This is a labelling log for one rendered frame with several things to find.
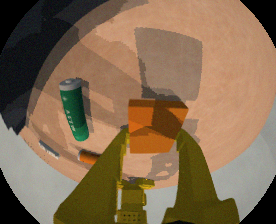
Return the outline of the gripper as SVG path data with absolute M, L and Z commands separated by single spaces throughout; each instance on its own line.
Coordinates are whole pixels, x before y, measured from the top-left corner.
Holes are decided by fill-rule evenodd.
M 218 199 L 198 143 L 182 128 L 174 141 L 179 153 L 177 195 L 161 224 L 239 224 L 235 200 Z M 115 222 L 118 185 L 122 183 L 123 157 L 129 143 L 129 128 L 124 128 L 59 205 L 53 224 L 132 224 Z

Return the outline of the white domino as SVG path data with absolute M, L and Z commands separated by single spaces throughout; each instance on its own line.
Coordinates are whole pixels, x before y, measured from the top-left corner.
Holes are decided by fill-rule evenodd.
M 50 155 L 52 155 L 53 157 L 55 157 L 56 159 L 59 159 L 59 153 L 57 153 L 56 151 L 54 151 L 53 149 L 51 149 L 49 146 L 47 146 L 44 142 L 42 142 L 41 140 L 39 141 L 39 145 L 42 149 L 44 149 L 46 152 L 48 152 Z

